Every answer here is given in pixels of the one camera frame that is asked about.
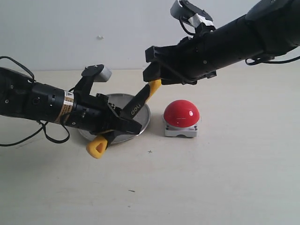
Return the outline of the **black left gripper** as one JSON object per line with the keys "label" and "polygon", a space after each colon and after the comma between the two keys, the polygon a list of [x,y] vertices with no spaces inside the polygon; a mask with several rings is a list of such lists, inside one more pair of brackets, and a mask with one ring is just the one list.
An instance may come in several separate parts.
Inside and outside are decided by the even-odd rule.
{"label": "black left gripper", "polygon": [[63,116],[63,125],[96,135],[109,132],[106,134],[108,144],[121,143],[139,135],[142,125],[132,118],[120,117],[120,113],[121,108],[111,103],[106,95],[76,93],[74,107]]}

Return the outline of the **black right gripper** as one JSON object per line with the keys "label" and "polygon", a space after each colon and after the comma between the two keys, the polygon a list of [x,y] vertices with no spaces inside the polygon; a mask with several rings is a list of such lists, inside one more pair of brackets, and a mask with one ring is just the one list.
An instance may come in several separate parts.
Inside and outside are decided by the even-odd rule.
{"label": "black right gripper", "polygon": [[162,85],[197,84],[217,75],[211,47],[212,35],[185,37],[176,45],[151,46],[145,50],[143,81],[161,80]]}

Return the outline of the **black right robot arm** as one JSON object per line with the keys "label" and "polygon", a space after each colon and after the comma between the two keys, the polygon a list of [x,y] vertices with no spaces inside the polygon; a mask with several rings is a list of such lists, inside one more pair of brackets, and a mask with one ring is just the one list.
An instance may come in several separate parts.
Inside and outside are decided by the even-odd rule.
{"label": "black right robot arm", "polygon": [[178,44],[151,46],[145,52],[145,82],[195,85],[215,77],[219,69],[245,61],[273,64],[275,58],[300,45],[300,3],[297,0],[262,0],[245,15],[216,28],[212,17],[187,0],[173,3],[170,13],[194,28]]}

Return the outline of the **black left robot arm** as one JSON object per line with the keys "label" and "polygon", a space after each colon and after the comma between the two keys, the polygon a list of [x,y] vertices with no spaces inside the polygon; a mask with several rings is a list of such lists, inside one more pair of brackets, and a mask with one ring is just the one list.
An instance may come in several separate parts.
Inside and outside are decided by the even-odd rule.
{"label": "black left robot arm", "polygon": [[142,126],[121,115],[106,95],[90,95],[94,82],[107,82],[112,73],[103,64],[86,67],[72,92],[33,81],[29,76],[0,69],[0,113],[3,116],[43,120],[98,135],[111,131],[137,135]]}

